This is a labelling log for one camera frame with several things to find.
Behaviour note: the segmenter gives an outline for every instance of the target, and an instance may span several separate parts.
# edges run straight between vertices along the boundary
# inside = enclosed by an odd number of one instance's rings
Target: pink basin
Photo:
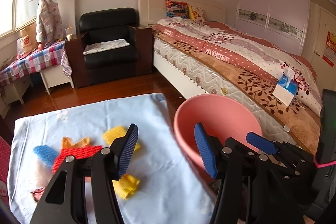
[[[254,151],[254,146],[246,142],[246,134],[253,131],[262,136],[256,117],[241,103],[216,94],[202,94],[183,102],[174,117],[174,132],[177,142],[184,152],[204,169],[195,138],[194,127],[201,122],[208,135],[216,136],[224,145],[229,137],[235,138]]]

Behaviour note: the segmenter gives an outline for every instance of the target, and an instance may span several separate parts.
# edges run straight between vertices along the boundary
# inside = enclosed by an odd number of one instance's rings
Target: tissue box
[[[294,98],[294,95],[297,92],[297,83],[291,81],[289,86],[286,87],[286,83],[288,78],[286,75],[283,75],[279,80],[275,89],[273,91],[273,95],[278,98],[281,102],[283,102],[286,106],[289,106],[291,101]]]

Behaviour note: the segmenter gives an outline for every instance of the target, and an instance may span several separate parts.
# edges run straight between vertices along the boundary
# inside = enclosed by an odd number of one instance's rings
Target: floral pillow
[[[181,17],[189,19],[188,3],[166,0],[166,15],[167,17]]]
[[[206,22],[204,10],[195,6],[188,5],[189,18],[195,22]]]

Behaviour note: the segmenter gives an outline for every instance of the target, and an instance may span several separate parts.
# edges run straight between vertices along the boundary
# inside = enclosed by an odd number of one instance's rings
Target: bed headboard
[[[215,0],[172,0],[187,2],[189,5],[202,8],[208,21],[225,22],[224,4]],[[166,17],[165,0],[138,0],[140,24],[153,26]]]

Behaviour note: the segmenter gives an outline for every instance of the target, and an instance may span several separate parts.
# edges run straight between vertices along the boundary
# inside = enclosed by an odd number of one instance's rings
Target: cup
[[[74,28],[70,27],[68,29],[65,29],[65,34],[67,35],[67,40],[71,40],[74,37]]]

